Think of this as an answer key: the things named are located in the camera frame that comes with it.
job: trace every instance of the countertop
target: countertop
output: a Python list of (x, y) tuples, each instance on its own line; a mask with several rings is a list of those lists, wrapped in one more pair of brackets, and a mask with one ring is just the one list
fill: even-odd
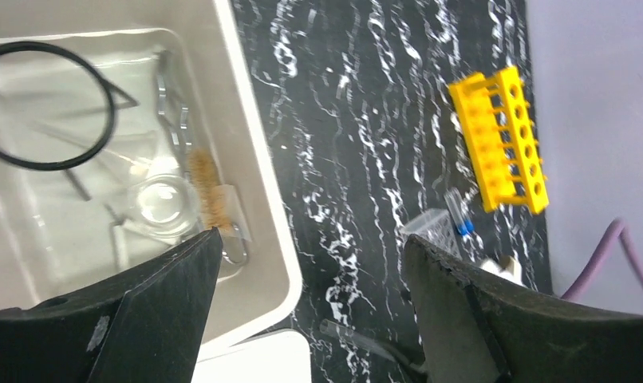
[(406, 381), (392, 362), (318, 327), (329, 319), (419, 348), (398, 229), (445, 208), (449, 188), (476, 226), (464, 257), (514, 256), (524, 284), (551, 293), (544, 216), (483, 212), (447, 90), (517, 65), (532, 104), (524, 1), (233, 6), (304, 281), (296, 310), (273, 330), (306, 336), (314, 382)]

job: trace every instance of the black cable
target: black cable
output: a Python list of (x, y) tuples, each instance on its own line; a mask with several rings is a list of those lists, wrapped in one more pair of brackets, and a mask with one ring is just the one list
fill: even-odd
[(4, 56), (10, 53), (29, 52), (29, 51), (50, 53), (50, 54), (54, 54), (54, 55), (66, 58), (74, 62), (75, 64), (81, 66), (84, 70), (86, 70), (89, 73), (89, 75), (91, 75), (91, 77), (93, 77), (94, 80), (96, 80), (98, 85), (101, 87), (101, 90), (103, 91), (106, 104), (108, 105), (108, 112), (107, 112), (108, 115), (105, 121), (105, 128), (103, 129), (103, 133), (98, 138), (96, 143), (89, 150), (69, 160), (58, 161), (58, 162), (33, 162), (33, 161), (23, 160), (21, 158), (12, 156), (8, 152), (5, 152), (1, 149), (0, 149), (0, 160), (3, 160), (12, 165), (19, 166), (21, 168), (39, 170), (44, 172), (51, 172), (56, 170), (67, 170), (70, 168), (75, 168), (76, 166), (81, 165), (88, 160), (91, 160), (96, 154), (98, 154), (98, 152), (100, 152), (101, 149), (103, 149), (103, 147), (110, 141), (110, 138), (112, 137), (112, 134), (115, 131), (115, 123), (116, 123), (117, 116), (116, 116), (115, 101), (112, 97), (111, 84), (98, 72), (96, 68), (91, 66), (91, 64), (89, 64), (85, 59), (77, 56), (75, 53), (70, 52), (67, 49), (61, 48), (60, 46), (47, 44), (45, 42), (39, 42), (39, 41), (15, 41), (15, 42), (9, 42), (9, 43), (0, 45), (0, 56)]

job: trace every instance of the gray wall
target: gray wall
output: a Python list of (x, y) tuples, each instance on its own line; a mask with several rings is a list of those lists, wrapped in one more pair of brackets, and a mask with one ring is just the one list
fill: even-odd
[[(563, 293), (616, 216), (643, 260), (643, 0), (528, 3), (554, 292)], [(619, 245), (578, 300), (643, 314)]]

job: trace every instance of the plastic bin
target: plastic bin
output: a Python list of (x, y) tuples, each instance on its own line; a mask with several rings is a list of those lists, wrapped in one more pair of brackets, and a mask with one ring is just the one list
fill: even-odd
[[(190, 126), (211, 150), (222, 181), (236, 187), (251, 239), (249, 263), (222, 270), (203, 352), (240, 342), (288, 315), (302, 278), (230, 2), (0, 0), (0, 43), (21, 39), (71, 49), (130, 92), (140, 106), (120, 110), (118, 129), (131, 133), (156, 124), (154, 53), (181, 53), (173, 65)], [(16, 56), (0, 65), (0, 87), (7, 92), (28, 71), (65, 69), (51, 58), (24, 63), (23, 53)], [(95, 188), (110, 186), (98, 181), (85, 176)], [(0, 309), (31, 307), (116, 273), (115, 259), (106, 257), (111, 244), (103, 240), (106, 212), (87, 207), (64, 187), (58, 172), (0, 162)]]
[(403, 236), (417, 234), (460, 258), (460, 249), (448, 211), (428, 209), (399, 229)]

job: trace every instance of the test tube rack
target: test tube rack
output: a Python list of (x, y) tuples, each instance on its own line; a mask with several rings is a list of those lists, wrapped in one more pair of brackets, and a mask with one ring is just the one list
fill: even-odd
[(538, 214), (549, 204), (519, 71), (492, 77), (473, 73), (448, 86), (479, 184), (483, 209), (527, 205)]

